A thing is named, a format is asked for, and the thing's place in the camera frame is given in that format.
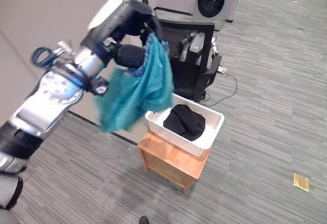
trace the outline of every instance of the teal plastic bag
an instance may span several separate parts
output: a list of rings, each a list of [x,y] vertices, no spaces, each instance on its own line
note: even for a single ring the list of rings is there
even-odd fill
[[[143,65],[138,69],[116,69],[109,91],[97,97],[100,130],[129,128],[146,111],[162,111],[172,106],[174,85],[168,43],[160,43],[151,33],[145,48]]]

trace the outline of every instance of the mesh chair back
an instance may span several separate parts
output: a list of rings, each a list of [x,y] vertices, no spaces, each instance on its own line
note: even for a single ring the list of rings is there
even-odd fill
[[[199,72],[205,73],[215,29],[210,23],[184,23],[159,20],[165,39],[169,43],[170,59],[193,61]]]

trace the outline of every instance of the gold card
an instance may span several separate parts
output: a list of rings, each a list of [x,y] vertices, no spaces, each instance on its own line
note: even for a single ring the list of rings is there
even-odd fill
[[[299,174],[293,175],[293,186],[298,187],[302,190],[305,190],[306,192],[309,191],[309,179],[305,178]]]

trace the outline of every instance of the white washing machine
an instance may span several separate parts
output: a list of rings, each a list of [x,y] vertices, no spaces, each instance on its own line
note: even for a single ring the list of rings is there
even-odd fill
[[[193,22],[211,22],[220,30],[229,13],[228,0],[196,0]]]

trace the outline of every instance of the wooden table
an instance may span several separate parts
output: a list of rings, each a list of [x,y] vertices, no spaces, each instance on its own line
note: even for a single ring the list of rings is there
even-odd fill
[[[145,170],[154,170],[168,178],[180,185],[183,192],[186,192],[200,177],[209,155],[207,150],[197,158],[151,133],[147,133],[137,147]]]

